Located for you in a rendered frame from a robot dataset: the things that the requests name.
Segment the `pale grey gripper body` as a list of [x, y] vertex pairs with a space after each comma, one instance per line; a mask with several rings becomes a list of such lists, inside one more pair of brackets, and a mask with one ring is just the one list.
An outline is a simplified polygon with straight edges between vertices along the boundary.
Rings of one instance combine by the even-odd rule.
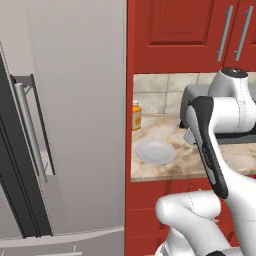
[[196, 144], [196, 139], [194, 137], [194, 134], [190, 128], [188, 128], [183, 136], [184, 140], [189, 144], [189, 145], [195, 145]]

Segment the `white round plate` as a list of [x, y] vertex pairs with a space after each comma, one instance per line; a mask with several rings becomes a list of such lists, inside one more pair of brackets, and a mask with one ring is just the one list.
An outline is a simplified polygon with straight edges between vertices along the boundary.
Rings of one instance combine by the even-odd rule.
[[152, 165], [165, 165], [176, 157], [173, 146], [159, 140], [145, 140], [138, 145], [135, 152], [141, 161]]

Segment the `orange jar with white lid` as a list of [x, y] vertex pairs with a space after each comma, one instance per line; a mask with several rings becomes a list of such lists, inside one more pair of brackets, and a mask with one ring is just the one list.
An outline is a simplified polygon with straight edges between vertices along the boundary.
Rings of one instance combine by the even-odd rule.
[[136, 131], [141, 128], [141, 116], [142, 116], [142, 108], [139, 105], [138, 100], [133, 101], [132, 106], [132, 130]]

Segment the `red base cupboard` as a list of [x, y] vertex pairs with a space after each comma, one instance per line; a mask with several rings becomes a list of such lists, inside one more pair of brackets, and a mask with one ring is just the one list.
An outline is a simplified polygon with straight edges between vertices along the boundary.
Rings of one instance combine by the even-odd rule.
[[131, 183], [125, 227], [126, 256], [256, 256], [256, 180], [224, 168]]

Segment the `grey fridge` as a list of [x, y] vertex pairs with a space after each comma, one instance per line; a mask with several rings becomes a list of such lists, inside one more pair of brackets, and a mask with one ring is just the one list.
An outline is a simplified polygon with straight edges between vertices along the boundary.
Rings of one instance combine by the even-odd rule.
[[0, 256], [124, 256], [126, 9], [0, 0]]

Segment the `red wall cupboard door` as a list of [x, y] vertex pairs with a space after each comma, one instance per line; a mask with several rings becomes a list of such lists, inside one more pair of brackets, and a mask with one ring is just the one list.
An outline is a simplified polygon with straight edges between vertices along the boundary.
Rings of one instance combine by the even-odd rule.
[[[235, 62], [234, 51], [237, 49], [245, 22], [244, 12], [254, 6], [247, 35], [238, 62]], [[246, 71], [256, 72], [256, 0], [238, 0], [231, 35], [228, 41], [224, 66], [238, 67]]]
[[[233, 5], [223, 51], [216, 52]], [[224, 65], [238, 0], [135, 0], [134, 71], [146, 73], [213, 72]]]

